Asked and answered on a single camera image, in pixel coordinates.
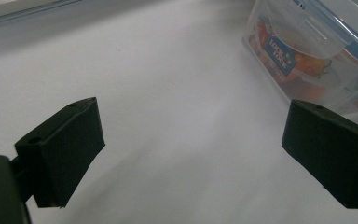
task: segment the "white table surface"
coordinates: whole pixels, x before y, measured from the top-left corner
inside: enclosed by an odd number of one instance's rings
[[[106,147],[50,223],[358,223],[282,148],[288,104],[242,43],[253,0],[85,0],[0,24],[0,154],[98,98]],[[358,115],[350,116],[358,122]]]

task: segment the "plastic food container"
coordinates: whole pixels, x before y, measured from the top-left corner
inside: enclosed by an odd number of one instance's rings
[[[287,99],[358,111],[358,1],[257,0],[244,42]]]

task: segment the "container label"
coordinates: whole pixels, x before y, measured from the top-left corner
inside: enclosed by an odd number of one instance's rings
[[[266,42],[265,50],[285,75],[288,76],[296,66],[293,50],[287,47],[276,35],[269,37]]]

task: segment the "screw hole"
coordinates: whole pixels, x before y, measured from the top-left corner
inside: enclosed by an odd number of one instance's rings
[[[31,144],[36,144],[38,143],[40,140],[42,140],[40,137],[35,137],[35,138],[31,138],[28,143],[31,143]]]

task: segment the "blue container lid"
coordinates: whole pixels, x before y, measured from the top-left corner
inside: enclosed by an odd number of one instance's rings
[[[348,42],[345,50],[358,59],[358,0],[314,0],[307,3],[323,13],[323,21]]]

